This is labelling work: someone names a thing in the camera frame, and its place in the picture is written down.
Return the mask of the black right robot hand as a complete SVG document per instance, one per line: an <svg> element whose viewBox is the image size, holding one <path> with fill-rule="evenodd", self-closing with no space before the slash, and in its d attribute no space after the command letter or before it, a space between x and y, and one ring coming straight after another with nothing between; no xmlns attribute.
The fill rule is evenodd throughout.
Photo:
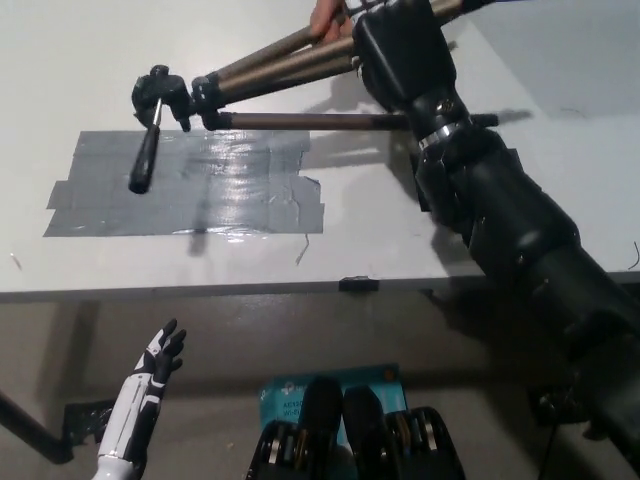
<svg viewBox="0 0 640 480"><path fill-rule="evenodd" d="M383 1L353 16L352 37L368 92L387 111L452 91L456 69L428 1Z"/></svg>

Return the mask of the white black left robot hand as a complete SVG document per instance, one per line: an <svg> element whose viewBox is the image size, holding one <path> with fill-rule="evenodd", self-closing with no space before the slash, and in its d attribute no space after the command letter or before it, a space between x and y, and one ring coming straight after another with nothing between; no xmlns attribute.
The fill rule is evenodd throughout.
<svg viewBox="0 0 640 480"><path fill-rule="evenodd" d="M186 337L170 320L147 345L125 379L102 437L99 454L136 464L146 452L170 376L182 365Z"/></svg>

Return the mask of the bare person hand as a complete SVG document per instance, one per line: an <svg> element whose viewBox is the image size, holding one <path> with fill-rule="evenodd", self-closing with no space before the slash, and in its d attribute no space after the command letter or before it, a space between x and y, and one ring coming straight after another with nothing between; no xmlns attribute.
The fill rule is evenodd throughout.
<svg viewBox="0 0 640 480"><path fill-rule="evenodd" d="M353 24L342 0L317 0L309 24L312 35L321 43L352 36Z"/></svg>

